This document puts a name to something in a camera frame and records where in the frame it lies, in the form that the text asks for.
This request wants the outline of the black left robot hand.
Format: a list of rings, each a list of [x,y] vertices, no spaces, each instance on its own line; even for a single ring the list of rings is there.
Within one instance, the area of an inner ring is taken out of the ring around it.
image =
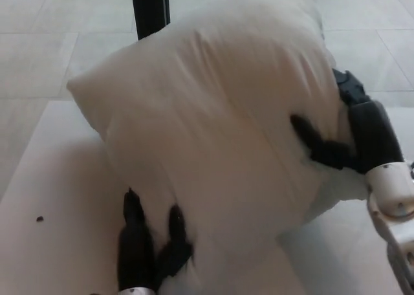
[[[117,280],[119,294],[156,294],[168,277],[174,277],[193,255],[187,239],[182,210],[169,211],[169,241],[159,253],[146,223],[139,196],[128,190],[124,195],[125,226],[118,239]]]

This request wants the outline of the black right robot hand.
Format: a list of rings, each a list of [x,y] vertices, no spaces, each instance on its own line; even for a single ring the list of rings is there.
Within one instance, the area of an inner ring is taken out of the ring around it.
[[[362,82],[349,71],[332,70],[347,106],[347,121],[355,144],[349,146],[324,140],[305,117],[291,115],[290,123],[300,140],[310,150],[310,158],[334,169],[350,168],[365,174],[377,166],[404,162],[397,136],[384,106],[365,93]]]

